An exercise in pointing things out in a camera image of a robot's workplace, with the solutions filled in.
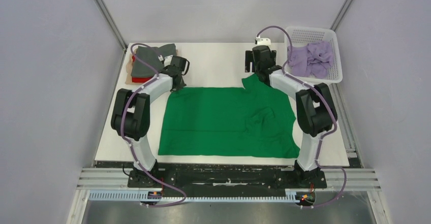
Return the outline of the green t shirt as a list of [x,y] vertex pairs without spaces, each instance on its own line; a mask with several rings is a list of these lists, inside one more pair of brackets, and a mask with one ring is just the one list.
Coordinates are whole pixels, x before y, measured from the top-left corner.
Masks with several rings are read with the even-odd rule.
[[186,87],[169,95],[159,155],[296,158],[289,97],[251,75],[242,87]]

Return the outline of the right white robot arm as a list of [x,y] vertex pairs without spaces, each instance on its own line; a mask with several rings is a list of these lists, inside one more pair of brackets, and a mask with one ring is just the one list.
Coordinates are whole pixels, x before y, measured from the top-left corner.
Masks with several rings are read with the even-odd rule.
[[245,70],[296,101],[297,123],[303,136],[293,179],[299,187],[309,186],[321,173],[323,139],[337,130],[337,114],[328,85],[311,85],[287,73],[276,64],[276,52],[264,45],[245,52]]

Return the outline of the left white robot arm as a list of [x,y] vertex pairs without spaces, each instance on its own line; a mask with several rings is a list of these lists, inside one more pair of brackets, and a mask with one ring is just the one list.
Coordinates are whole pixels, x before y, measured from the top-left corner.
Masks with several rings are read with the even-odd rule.
[[190,62],[181,56],[167,56],[165,62],[159,73],[138,88],[117,91],[111,117],[112,129],[127,143],[134,168],[141,172],[140,180],[147,187],[156,186],[160,180],[159,172],[153,169],[157,160],[147,136],[151,103],[167,92],[183,89],[183,76],[190,68]]

